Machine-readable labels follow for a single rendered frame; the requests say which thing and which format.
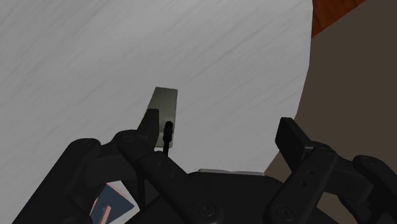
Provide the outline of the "black pen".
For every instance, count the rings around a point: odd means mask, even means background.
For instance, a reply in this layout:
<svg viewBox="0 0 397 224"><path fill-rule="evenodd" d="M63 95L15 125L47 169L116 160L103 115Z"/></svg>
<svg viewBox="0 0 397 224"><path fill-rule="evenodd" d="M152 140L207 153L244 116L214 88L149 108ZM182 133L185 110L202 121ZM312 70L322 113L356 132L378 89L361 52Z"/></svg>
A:
<svg viewBox="0 0 397 224"><path fill-rule="evenodd" d="M164 132L163 132L163 142L164 142L163 153L166 156L169 153L172 136L173 136L173 123L171 121L167 121L164 125Z"/></svg>

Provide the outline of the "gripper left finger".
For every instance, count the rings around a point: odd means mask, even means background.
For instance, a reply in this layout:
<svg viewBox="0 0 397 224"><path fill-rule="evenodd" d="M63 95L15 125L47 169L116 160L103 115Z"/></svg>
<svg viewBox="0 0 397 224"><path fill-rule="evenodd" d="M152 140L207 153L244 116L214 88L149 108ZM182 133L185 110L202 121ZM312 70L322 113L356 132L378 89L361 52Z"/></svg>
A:
<svg viewBox="0 0 397 224"><path fill-rule="evenodd" d="M148 109L138 129L102 145L69 144L12 224L94 224L91 209L108 182L137 190L141 207L126 224L224 224L224 209L163 151L155 151L159 111Z"/></svg>

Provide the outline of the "white round table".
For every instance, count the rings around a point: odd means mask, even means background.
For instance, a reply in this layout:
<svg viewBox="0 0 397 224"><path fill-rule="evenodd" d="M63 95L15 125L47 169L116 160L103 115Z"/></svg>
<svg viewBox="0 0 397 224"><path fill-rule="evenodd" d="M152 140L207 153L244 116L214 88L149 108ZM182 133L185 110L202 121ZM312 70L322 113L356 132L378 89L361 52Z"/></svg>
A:
<svg viewBox="0 0 397 224"><path fill-rule="evenodd" d="M0 224L67 145L136 128L178 90L169 155L186 172L263 172L296 115L312 0L0 0Z"/></svg>

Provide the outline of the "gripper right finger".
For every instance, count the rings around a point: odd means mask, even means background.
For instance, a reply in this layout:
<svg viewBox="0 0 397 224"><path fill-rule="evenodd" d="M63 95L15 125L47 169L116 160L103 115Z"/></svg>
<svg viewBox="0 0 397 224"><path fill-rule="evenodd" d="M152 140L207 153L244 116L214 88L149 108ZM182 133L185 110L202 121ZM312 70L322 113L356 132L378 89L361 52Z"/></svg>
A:
<svg viewBox="0 0 397 224"><path fill-rule="evenodd" d="M317 208L324 193L336 195L357 224L397 224L397 173L385 162L368 155L344 159L287 117L275 143L291 174L267 206L266 224L338 224Z"/></svg>

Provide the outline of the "blue and pink book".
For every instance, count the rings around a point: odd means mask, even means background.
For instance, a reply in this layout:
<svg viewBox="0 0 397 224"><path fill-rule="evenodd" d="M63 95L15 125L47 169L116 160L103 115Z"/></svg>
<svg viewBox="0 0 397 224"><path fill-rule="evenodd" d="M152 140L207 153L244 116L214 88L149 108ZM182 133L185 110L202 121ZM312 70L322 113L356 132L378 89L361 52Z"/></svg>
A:
<svg viewBox="0 0 397 224"><path fill-rule="evenodd" d="M133 203L126 195L111 183L107 183L94 201L90 217L93 224L112 224L133 208Z"/></svg>

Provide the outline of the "grey-green flat rectangular box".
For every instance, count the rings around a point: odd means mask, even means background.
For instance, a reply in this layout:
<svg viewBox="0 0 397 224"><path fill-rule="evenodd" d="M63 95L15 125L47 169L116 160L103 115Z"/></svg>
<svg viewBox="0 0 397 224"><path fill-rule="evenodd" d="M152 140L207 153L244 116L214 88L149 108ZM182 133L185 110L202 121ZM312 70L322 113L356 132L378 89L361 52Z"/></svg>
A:
<svg viewBox="0 0 397 224"><path fill-rule="evenodd" d="M172 122L172 132L176 124L178 90L173 88L156 87L148 104L148 109L159 111L159 135L157 148L164 146L163 134L166 122Z"/></svg>

